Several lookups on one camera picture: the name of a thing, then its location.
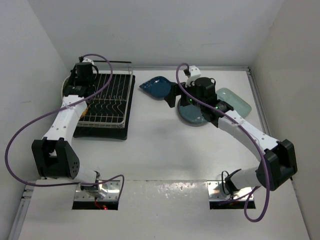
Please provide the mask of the dark blue leaf-shaped plate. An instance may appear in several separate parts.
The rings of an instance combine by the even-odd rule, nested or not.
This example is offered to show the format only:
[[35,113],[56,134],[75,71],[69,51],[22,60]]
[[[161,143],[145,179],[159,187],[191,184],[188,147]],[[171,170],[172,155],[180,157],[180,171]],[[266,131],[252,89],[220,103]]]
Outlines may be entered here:
[[173,84],[164,76],[156,76],[140,84],[139,88],[156,100],[164,100],[170,93]]

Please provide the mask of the teal round plate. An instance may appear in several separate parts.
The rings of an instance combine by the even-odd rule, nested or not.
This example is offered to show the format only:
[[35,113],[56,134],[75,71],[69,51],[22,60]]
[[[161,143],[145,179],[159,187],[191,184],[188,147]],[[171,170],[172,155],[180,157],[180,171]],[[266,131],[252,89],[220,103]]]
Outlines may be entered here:
[[177,103],[177,114],[185,124],[190,126],[204,126],[208,123],[198,107],[192,104],[182,106],[181,100]]

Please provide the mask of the yellow polka dot plate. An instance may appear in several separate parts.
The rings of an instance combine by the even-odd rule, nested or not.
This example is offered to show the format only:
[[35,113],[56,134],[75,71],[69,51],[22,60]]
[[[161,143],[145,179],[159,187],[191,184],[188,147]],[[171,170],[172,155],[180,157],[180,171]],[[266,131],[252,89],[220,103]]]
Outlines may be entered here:
[[87,106],[87,107],[85,108],[85,110],[84,110],[83,113],[81,114],[80,118],[83,118],[83,117],[87,114],[88,110],[89,110],[89,106]]

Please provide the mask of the light green oval plate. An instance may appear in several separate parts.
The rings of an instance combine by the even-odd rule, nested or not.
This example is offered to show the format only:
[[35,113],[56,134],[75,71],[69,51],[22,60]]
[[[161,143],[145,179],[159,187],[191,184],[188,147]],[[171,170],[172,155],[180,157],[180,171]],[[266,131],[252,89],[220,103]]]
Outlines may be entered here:
[[252,107],[246,101],[228,88],[220,88],[216,94],[219,100],[231,105],[242,118],[246,118],[252,111]]

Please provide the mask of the red and teal floral plate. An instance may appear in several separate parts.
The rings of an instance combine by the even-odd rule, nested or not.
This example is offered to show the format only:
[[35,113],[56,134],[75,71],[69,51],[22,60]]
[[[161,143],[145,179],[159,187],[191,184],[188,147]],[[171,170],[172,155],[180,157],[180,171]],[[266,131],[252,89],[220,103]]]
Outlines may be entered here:
[[64,89],[65,89],[65,87],[68,85],[68,80],[69,80],[69,78],[70,78],[70,76],[67,76],[67,77],[64,79],[63,83],[62,83],[62,86],[61,86],[61,99],[63,99],[63,97],[64,97]]

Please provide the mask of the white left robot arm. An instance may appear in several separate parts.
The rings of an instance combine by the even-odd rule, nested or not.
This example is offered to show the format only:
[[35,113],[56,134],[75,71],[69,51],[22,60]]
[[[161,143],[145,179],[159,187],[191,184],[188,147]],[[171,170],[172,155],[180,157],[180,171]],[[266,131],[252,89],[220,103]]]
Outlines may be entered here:
[[79,182],[80,188],[92,196],[103,195],[98,185],[99,173],[84,168],[72,148],[78,121],[89,106],[86,97],[97,89],[94,84],[97,67],[90,61],[76,63],[62,91],[62,108],[41,140],[34,140],[31,149],[38,173],[45,178],[64,178]]

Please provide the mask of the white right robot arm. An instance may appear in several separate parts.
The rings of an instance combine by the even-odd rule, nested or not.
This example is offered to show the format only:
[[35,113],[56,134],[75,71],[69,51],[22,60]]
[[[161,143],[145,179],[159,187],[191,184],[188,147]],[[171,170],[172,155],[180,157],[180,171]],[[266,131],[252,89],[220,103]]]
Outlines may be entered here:
[[191,86],[173,83],[165,101],[173,108],[176,97],[182,106],[200,109],[204,119],[243,144],[259,161],[257,167],[237,169],[224,180],[227,193],[232,195],[246,187],[265,187],[275,191],[298,171],[295,148],[291,141],[277,140],[247,122],[233,106],[218,98],[216,82],[199,77]]

